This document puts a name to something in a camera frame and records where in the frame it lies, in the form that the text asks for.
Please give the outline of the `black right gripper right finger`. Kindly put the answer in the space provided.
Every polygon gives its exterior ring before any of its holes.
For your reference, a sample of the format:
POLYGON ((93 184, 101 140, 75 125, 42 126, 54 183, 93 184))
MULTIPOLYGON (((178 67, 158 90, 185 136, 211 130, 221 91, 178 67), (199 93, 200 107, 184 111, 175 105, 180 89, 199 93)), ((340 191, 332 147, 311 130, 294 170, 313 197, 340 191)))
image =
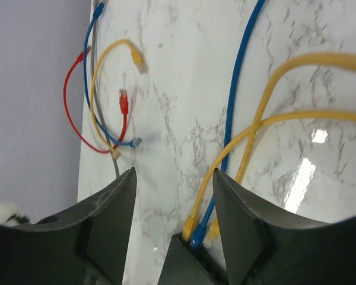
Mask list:
POLYGON ((299 216, 220 170, 213 190, 230 284, 356 284, 356 216, 299 216))

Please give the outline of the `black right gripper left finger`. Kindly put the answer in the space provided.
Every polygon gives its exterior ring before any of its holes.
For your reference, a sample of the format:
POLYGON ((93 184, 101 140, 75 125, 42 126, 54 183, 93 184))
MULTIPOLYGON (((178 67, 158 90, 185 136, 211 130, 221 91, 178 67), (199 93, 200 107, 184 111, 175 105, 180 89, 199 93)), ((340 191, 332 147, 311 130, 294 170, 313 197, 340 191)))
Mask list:
POLYGON ((130 168, 101 191, 38 223, 0 224, 0 284, 121 284, 136 199, 130 168))

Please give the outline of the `black network switch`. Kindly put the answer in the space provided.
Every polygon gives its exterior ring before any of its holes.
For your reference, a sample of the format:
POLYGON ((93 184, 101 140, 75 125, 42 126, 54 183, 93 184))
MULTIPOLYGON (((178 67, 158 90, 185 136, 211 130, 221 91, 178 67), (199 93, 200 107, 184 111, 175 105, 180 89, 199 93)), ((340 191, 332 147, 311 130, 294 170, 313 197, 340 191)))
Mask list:
POLYGON ((184 242, 182 234, 171 237, 158 285, 227 285, 226 270, 204 247, 197 250, 184 242))

